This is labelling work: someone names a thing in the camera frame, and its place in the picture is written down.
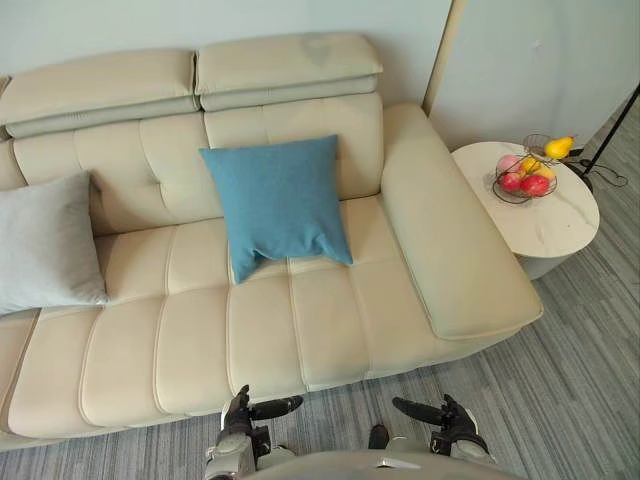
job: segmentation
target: throw pillow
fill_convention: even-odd
[[[89,174],[0,192],[0,315],[106,301]]]
[[[340,218],[337,141],[200,150],[222,202],[237,283],[264,258],[353,263]]]

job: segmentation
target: fruit bowl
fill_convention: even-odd
[[[498,160],[493,192],[509,203],[549,195],[558,185],[552,166],[567,157],[573,140],[573,137],[528,135],[522,141],[525,155],[503,155]]]
[[[493,193],[509,203],[524,203],[549,195],[558,179],[551,164],[533,155],[504,155],[498,160]]]

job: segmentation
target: round side table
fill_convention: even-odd
[[[502,233],[531,280],[556,267],[586,247],[600,223],[600,213],[585,184],[564,165],[552,167],[556,190],[541,198],[514,205],[492,190],[498,159],[524,155],[522,145],[482,142],[453,152],[462,173]]]

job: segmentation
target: wire fruit basket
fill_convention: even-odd
[[[558,179],[551,167],[561,162],[545,152],[550,143],[557,141],[573,144],[572,137],[554,140],[548,135],[527,135],[522,141],[524,155],[503,155],[498,160],[493,193],[501,200],[514,204],[553,193],[558,186]]]

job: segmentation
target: blue pillow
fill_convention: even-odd
[[[326,255],[351,265],[336,188],[338,137],[202,148],[227,224],[237,283],[264,258]]]

